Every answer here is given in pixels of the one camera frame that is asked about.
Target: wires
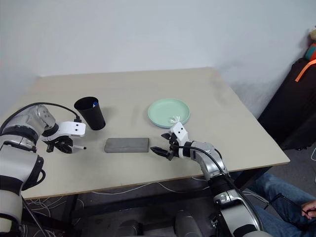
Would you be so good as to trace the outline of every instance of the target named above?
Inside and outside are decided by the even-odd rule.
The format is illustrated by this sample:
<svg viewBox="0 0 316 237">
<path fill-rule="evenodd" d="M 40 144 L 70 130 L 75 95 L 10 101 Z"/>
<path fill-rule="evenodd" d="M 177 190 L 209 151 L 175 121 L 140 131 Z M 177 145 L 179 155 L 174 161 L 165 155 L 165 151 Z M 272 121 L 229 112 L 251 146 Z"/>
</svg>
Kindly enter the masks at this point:
<svg viewBox="0 0 316 237">
<path fill-rule="evenodd" d="M 55 208 L 55 207 L 58 207 L 58 206 L 60 206 L 61 204 L 64 204 L 66 201 L 64 201 L 64 202 L 62 202 L 62 203 L 59 203 L 59 204 L 57 204 L 57 205 L 54 206 L 54 207 L 51 207 L 53 204 L 59 202 L 63 197 L 64 197 L 64 196 L 58 198 L 58 200 L 52 202 L 52 203 L 49 204 L 49 205 L 46 205 L 46 204 L 44 203 L 44 202 L 46 202 L 46 201 L 48 200 L 48 198 L 47 198 L 46 200 L 44 200 L 44 201 L 40 201 L 39 199 L 36 200 L 36 201 L 31 201 L 29 204 L 35 204 L 35 205 L 40 205 L 40 206 L 41 206 L 41 208 L 35 208 L 35 209 L 32 209 L 32 211 L 37 211 L 37 210 L 42 210 L 42 209 L 48 209 L 48 210 L 49 210 L 49 209 L 53 209 L 53 208 Z"/>
<path fill-rule="evenodd" d="M 37 217 L 33 214 L 33 212 L 29 209 L 28 204 L 26 203 L 26 201 L 24 200 L 24 198 L 22 197 L 22 203 L 25 207 L 25 209 L 28 211 L 28 213 L 30 214 L 30 216 L 34 219 L 35 223 L 37 224 L 37 226 L 39 227 L 39 230 L 43 233 L 44 237 L 48 237 L 46 235 L 46 232 L 44 231 L 43 227 L 41 226 L 41 224 L 39 223 L 39 220 L 37 219 Z"/>
<path fill-rule="evenodd" d="M 207 182 L 205 179 L 197 179 L 197 178 L 195 178 L 195 177 L 191 177 L 192 179 L 194 179 L 194 180 L 198 180 L 198 181 L 205 181 L 205 182 Z"/>
<path fill-rule="evenodd" d="M 8 117 L 8 118 L 3 122 L 3 124 L 1 125 L 1 127 L 0 127 L 0 135 L 2 134 L 4 127 L 10 122 L 11 119 L 13 119 L 16 115 L 18 115 L 19 113 L 21 113 L 21 112 L 24 111 L 25 109 L 27 109 L 27 108 L 29 108 L 29 107 L 32 107 L 32 106 L 34 106 L 34 105 L 52 105 L 52 106 L 57 106 L 57 107 L 63 108 L 63 109 L 65 109 L 65 110 L 68 110 L 68 111 L 70 111 L 71 113 L 73 113 L 73 114 L 76 116 L 76 119 L 75 119 L 75 120 L 81 121 L 79 115 L 78 115 L 75 111 L 73 111 L 73 110 L 71 110 L 71 109 L 69 109 L 69 108 L 67 108 L 67 107 L 65 107 L 65 106 L 62 106 L 62 105 L 59 105 L 59 104 L 54 104 L 54 103 L 48 103 L 48 102 L 36 102 L 36 103 L 32 103 L 32 104 L 29 104 L 29 105 L 26 105 L 26 106 L 22 107 L 22 108 L 20 108 L 19 110 L 17 110 L 16 112 L 14 112 L 12 115 L 10 115 L 10 117 Z"/>
<path fill-rule="evenodd" d="M 255 194 L 255 193 L 253 193 L 253 192 L 243 191 L 243 193 L 244 193 L 245 196 L 253 196 L 253 197 L 255 197 L 256 199 L 258 199 L 258 200 L 260 200 L 260 201 L 262 201 L 262 202 L 264 202 L 264 203 L 269 203 L 269 201 L 266 200 L 264 197 L 262 197 L 262 196 L 260 196 L 260 195 L 258 195 L 258 194 Z"/>
<path fill-rule="evenodd" d="M 45 177 L 46 177 L 46 172 L 45 172 L 43 169 L 41 169 L 40 172 L 41 172 L 41 179 L 38 180 L 33 186 L 36 186 L 36 185 L 40 184 L 40 183 L 43 182 L 43 180 L 45 179 Z"/>
<path fill-rule="evenodd" d="M 198 148 L 198 147 L 190 147 L 190 146 L 177 146 L 177 145 L 170 145 L 170 146 L 175 147 L 175 148 L 196 150 L 196 151 L 199 151 L 199 152 L 202 152 L 202 153 L 206 154 L 206 155 L 214 162 L 214 164 L 217 166 L 217 168 L 219 169 L 219 171 L 221 172 L 221 174 L 223 174 L 223 175 L 225 176 L 225 173 L 224 173 L 223 169 L 221 168 L 221 166 L 216 162 L 216 160 L 214 159 L 214 157 L 211 156 L 211 155 L 210 155 L 208 152 L 206 152 L 205 150 L 200 149 L 200 148 Z"/>
<path fill-rule="evenodd" d="M 53 231 L 48 231 L 48 230 L 45 230 L 46 233 L 48 234 L 48 237 L 56 237 L 55 233 Z M 37 234 L 39 233 L 40 231 L 37 231 L 35 232 L 35 234 L 33 235 L 33 237 L 36 237 Z"/>
<path fill-rule="evenodd" d="M 271 201 L 268 202 L 268 204 L 265 206 L 264 209 L 267 209 L 267 207 L 272 204 L 274 201 L 276 201 L 277 199 L 279 198 L 283 198 L 284 200 L 286 200 L 287 202 L 291 203 L 292 205 L 296 206 L 297 208 L 299 208 L 301 211 L 305 212 L 307 215 L 308 213 L 306 211 L 304 211 L 302 208 L 301 208 L 301 205 L 293 202 L 292 200 L 288 199 L 286 196 L 282 195 L 282 193 L 279 193 L 277 194 Z"/>
<path fill-rule="evenodd" d="M 316 147 L 315 147 L 315 149 L 314 149 L 314 151 L 313 151 L 313 153 L 312 153 L 312 155 L 311 155 L 311 159 L 312 159 L 313 161 L 316 161 L 316 159 L 313 158 L 313 155 L 314 155 L 315 151 L 316 151 Z"/>
<path fill-rule="evenodd" d="M 81 199 L 79 199 L 79 198 L 78 198 L 77 200 L 81 202 L 82 208 L 84 208 L 84 202 L 83 202 Z M 76 226 L 76 225 L 79 223 L 80 220 L 81 220 L 81 218 L 79 218 L 79 219 L 76 221 L 76 223 L 74 224 L 74 226 Z"/>
<path fill-rule="evenodd" d="M 233 188 L 236 190 L 236 192 L 239 193 L 240 196 L 242 196 L 244 198 L 244 201 L 248 204 L 248 206 L 251 207 L 252 211 L 254 212 L 255 216 L 257 217 L 257 221 L 259 223 L 260 229 L 263 230 L 263 225 L 262 222 L 259 218 L 258 212 L 256 211 L 256 209 L 253 207 L 253 205 L 246 199 L 246 197 L 244 196 L 244 194 L 235 186 L 235 184 L 232 182 L 231 178 L 228 177 L 223 169 L 221 168 L 221 166 L 216 162 L 216 160 L 206 151 L 204 151 L 203 149 L 197 148 L 197 147 L 190 147 L 190 146 L 176 146 L 176 145 L 171 145 L 172 147 L 175 148 L 182 148 L 182 149 L 191 149 L 191 150 L 197 150 L 199 152 L 204 153 L 205 155 L 207 155 L 216 165 L 216 167 L 218 168 L 218 170 L 220 171 L 220 173 L 223 175 L 223 178 L 226 180 L 226 182 Z M 220 158 L 222 158 L 222 155 L 220 154 L 220 152 L 218 150 L 216 150 L 216 152 L 219 154 Z"/>
<path fill-rule="evenodd" d="M 21 225 L 21 227 L 22 227 L 23 237 L 27 237 L 28 236 L 28 226 Z"/>
<path fill-rule="evenodd" d="M 168 191 L 170 191 L 170 192 L 173 192 L 173 193 L 178 193 L 178 194 L 185 194 L 185 193 L 188 193 L 188 192 L 180 192 L 180 191 L 172 190 L 172 189 L 170 189 L 170 188 L 167 188 L 165 185 L 163 185 L 163 184 L 160 183 L 160 182 L 154 182 L 154 183 L 144 184 L 144 185 L 139 186 L 139 187 L 137 187 L 137 188 L 130 189 L 130 190 L 127 190 L 127 191 L 124 191 L 124 192 L 119 192 L 119 193 L 99 193 L 99 192 L 92 192 L 92 193 L 94 193 L 94 194 L 100 194 L 100 195 L 118 195 L 118 194 L 125 194 L 125 193 L 128 193 L 128 192 L 134 191 L 134 190 L 136 190 L 136 189 L 143 188 L 143 187 L 145 187 L 145 186 L 147 186 L 147 185 L 150 185 L 150 184 L 159 184 L 159 185 L 162 186 L 164 189 L 166 189 L 166 190 L 168 190 Z M 204 190 L 204 189 L 207 189 L 207 188 L 209 188 L 209 187 L 207 186 L 207 187 L 205 187 L 205 188 L 203 188 L 203 189 L 194 190 L 194 192 L 196 192 L 196 191 L 201 191 L 201 190 Z"/>
</svg>

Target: blue jeans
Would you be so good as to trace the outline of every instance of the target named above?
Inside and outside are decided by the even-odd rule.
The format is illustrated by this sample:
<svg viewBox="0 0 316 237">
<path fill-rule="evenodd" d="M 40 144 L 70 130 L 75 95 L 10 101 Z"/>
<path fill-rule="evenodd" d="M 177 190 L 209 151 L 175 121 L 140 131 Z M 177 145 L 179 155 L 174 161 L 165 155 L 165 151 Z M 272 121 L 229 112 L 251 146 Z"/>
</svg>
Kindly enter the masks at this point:
<svg viewBox="0 0 316 237">
<path fill-rule="evenodd" d="M 279 193 L 282 193 L 285 197 L 299 205 L 316 200 L 316 197 L 269 173 L 263 174 L 248 188 L 268 201 L 271 201 Z M 281 197 L 271 205 L 282 220 L 256 205 L 255 208 L 265 231 L 273 237 L 316 237 L 316 218 L 308 220 L 306 217 L 301 216 L 301 209 L 299 207 Z"/>
</svg>

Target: black cup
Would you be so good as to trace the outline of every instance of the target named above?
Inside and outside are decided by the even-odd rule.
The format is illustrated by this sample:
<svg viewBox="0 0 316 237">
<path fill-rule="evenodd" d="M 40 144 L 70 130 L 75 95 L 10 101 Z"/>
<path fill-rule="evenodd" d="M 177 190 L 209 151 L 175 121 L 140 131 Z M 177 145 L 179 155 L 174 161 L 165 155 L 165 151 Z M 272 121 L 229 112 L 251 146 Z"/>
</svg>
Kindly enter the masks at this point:
<svg viewBox="0 0 316 237">
<path fill-rule="evenodd" d="M 83 97 L 75 102 L 74 107 L 83 116 L 92 130 L 104 128 L 105 121 L 97 98 Z"/>
</svg>

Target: pen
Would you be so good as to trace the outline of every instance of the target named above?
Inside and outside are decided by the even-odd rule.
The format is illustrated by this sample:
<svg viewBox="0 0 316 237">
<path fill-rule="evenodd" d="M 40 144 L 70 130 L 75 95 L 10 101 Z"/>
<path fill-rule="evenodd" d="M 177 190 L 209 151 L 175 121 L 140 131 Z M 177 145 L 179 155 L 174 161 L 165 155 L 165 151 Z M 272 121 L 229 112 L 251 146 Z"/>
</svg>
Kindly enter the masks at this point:
<svg viewBox="0 0 316 237">
<path fill-rule="evenodd" d="M 87 147 L 82 147 L 82 146 L 76 146 L 76 145 L 73 145 L 73 148 L 77 148 L 77 149 L 82 149 L 82 150 L 85 150 L 85 149 L 87 149 Z"/>
</svg>

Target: white wall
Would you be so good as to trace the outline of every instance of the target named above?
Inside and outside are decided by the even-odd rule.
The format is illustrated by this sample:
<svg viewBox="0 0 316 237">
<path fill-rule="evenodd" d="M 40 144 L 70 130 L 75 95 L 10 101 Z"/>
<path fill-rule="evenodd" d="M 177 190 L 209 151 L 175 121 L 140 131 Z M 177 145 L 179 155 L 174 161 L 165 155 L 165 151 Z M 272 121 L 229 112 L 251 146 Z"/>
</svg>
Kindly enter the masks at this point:
<svg viewBox="0 0 316 237">
<path fill-rule="evenodd" d="M 259 116 L 315 12 L 315 0 L 0 0 L 0 113 L 38 75 L 213 66 Z"/>
</svg>

